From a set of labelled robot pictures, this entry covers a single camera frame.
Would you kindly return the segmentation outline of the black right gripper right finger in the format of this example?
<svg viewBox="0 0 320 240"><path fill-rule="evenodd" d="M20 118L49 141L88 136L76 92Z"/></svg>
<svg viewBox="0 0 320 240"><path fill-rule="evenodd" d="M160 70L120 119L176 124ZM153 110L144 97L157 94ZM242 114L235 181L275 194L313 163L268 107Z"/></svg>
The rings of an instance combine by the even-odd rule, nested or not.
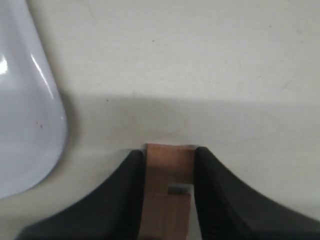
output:
<svg viewBox="0 0 320 240"><path fill-rule="evenodd" d="M320 222L257 192L206 147L194 155L194 198L203 240L318 240Z"/></svg>

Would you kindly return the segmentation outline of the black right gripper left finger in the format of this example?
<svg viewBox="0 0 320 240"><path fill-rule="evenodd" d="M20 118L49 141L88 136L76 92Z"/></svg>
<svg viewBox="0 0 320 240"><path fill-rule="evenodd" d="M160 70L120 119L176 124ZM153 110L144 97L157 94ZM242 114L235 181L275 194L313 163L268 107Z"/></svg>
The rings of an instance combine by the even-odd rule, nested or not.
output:
<svg viewBox="0 0 320 240"><path fill-rule="evenodd" d="M132 150L99 187L55 215L25 227L18 240L136 240L146 160Z"/></svg>

